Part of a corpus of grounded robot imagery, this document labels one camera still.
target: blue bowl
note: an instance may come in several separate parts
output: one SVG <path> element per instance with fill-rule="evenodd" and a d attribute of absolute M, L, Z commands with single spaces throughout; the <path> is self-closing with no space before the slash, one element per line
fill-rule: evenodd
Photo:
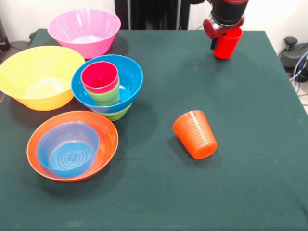
<path fill-rule="evenodd" d="M 98 61 L 113 63 L 120 76 L 120 101 L 110 106 L 98 106 L 87 94 L 82 82 L 81 72 L 88 65 Z M 116 54 L 103 55 L 85 62 L 74 74 L 72 91 L 77 100 L 89 109 L 99 113 L 115 113 L 127 108 L 137 97 L 143 82 L 143 73 L 140 66 L 132 59 Z"/>
<path fill-rule="evenodd" d="M 94 163 L 100 139 L 82 123 L 66 123 L 44 134 L 37 146 L 40 163 L 59 177 L 76 177 Z"/>

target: bowl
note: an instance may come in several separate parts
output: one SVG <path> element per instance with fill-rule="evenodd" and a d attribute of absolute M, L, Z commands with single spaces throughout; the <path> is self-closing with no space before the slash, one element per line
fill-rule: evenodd
<path fill-rule="evenodd" d="M 117 121 L 119 120 L 120 118 L 122 118 L 126 112 L 128 111 L 128 109 L 130 108 L 131 104 L 125 108 L 124 110 L 122 111 L 119 111 L 119 112 L 114 112 L 114 113 L 100 113 L 101 115 L 103 115 L 104 117 L 107 117 L 109 120 L 111 121 Z"/>
<path fill-rule="evenodd" d="M 86 92 L 80 76 L 83 69 L 91 63 L 106 61 L 113 63 L 120 76 L 120 101 L 110 106 L 98 106 Z M 85 62 L 74 74 L 72 91 L 78 101 L 98 113 L 116 113 L 126 109 L 137 97 L 143 83 L 140 66 L 132 59 L 116 54 L 103 55 Z"/>
<path fill-rule="evenodd" d="M 115 65 L 109 62 L 95 62 L 81 72 L 81 82 L 85 89 L 94 94 L 112 91 L 119 83 L 119 74 Z"/>
<path fill-rule="evenodd" d="M 100 143 L 92 167 L 77 177 L 62 178 L 54 175 L 40 164 L 37 156 L 37 146 L 42 136 L 50 129 L 63 123 L 83 123 L 91 126 L 98 134 Z M 43 177 L 51 180 L 73 182 L 85 180 L 101 171 L 114 156 L 118 145 L 118 133 L 110 120 L 106 117 L 89 111 L 72 111 L 56 115 L 40 125 L 32 134 L 27 146 L 27 158 L 31 167 Z"/>
<path fill-rule="evenodd" d="M 96 131 L 82 123 L 65 123 L 52 128 L 40 139 L 40 163 L 59 177 L 76 177 L 94 163 L 100 139 Z"/>
<path fill-rule="evenodd" d="M 50 21 L 47 31 L 61 46 L 91 59 L 109 50 L 120 27 L 121 21 L 114 13 L 83 8 L 57 15 Z"/>
<path fill-rule="evenodd" d="M 65 47 L 30 48 L 0 65 L 0 90 L 30 109 L 54 110 L 73 98 L 71 80 L 84 62 Z"/>

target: orange cup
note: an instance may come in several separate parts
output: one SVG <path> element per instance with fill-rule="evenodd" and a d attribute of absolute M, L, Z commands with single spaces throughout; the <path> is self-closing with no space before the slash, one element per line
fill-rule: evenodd
<path fill-rule="evenodd" d="M 202 111 L 181 115 L 174 122 L 173 130 L 194 159 L 207 158 L 217 149 L 216 139 Z"/>

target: stacked bowls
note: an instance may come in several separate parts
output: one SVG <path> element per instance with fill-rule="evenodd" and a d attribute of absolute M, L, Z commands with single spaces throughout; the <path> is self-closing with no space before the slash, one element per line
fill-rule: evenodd
<path fill-rule="evenodd" d="M 118 71 L 119 96 L 117 103 L 101 105 L 95 95 L 83 84 L 81 76 L 83 71 L 97 62 L 108 62 L 113 64 Z M 103 55 L 85 62 L 74 74 L 72 79 L 72 92 L 77 100 L 86 107 L 116 121 L 122 118 L 128 111 L 133 101 L 137 97 L 143 83 L 143 73 L 140 66 L 132 59 L 122 55 Z"/>
<path fill-rule="evenodd" d="M 27 146 L 29 164 L 51 180 L 87 179 L 114 156 L 118 134 L 106 117 L 89 111 L 56 115 L 41 124 Z"/>

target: stacked cups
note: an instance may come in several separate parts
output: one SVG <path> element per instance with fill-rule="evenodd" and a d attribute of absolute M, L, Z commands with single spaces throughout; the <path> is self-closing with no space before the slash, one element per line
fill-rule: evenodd
<path fill-rule="evenodd" d="M 81 82 L 98 106 L 110 106 L 120 100 L 120 78 L 115 65 L 95 62 L 81 73 Z"/>

